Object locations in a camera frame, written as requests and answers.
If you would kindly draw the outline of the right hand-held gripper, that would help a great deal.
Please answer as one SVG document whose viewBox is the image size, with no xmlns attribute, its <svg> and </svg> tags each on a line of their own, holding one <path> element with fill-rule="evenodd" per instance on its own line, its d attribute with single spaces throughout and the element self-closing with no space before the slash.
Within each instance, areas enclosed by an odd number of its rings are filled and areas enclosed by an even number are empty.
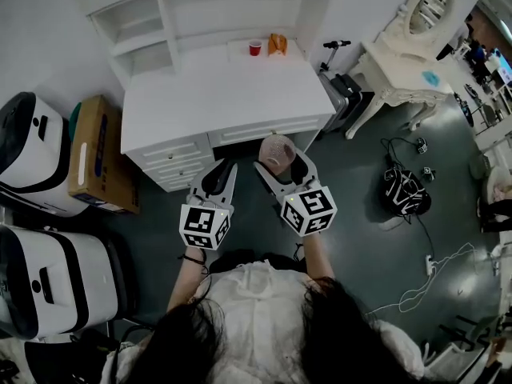
<svg viewBox="0 0 512 384">
<path fill-rule="evenodd" d="M 275 197 L 284 197 L 281 219 L 300 237 L 327 230 L 337 206 L 327 186 L 322 186 L 316 165 L 300 149 L 293 160 L 293 180 L 283 181 L 263 163 L 254 168 L 266 190 Z"/>
</svg>

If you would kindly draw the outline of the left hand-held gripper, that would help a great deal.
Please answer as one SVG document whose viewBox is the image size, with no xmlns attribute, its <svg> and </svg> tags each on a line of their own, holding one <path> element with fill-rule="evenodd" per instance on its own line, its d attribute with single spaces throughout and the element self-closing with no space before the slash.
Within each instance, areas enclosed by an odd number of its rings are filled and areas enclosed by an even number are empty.
<svg viewBox="0 0 512 384">
<path fill-rule="evenodd" d="M 181 206 L 179 233 L 186 246 L 217 250 L 231 226 L 238 164 L 221 159 L 199 172 Z"/>
</svg>

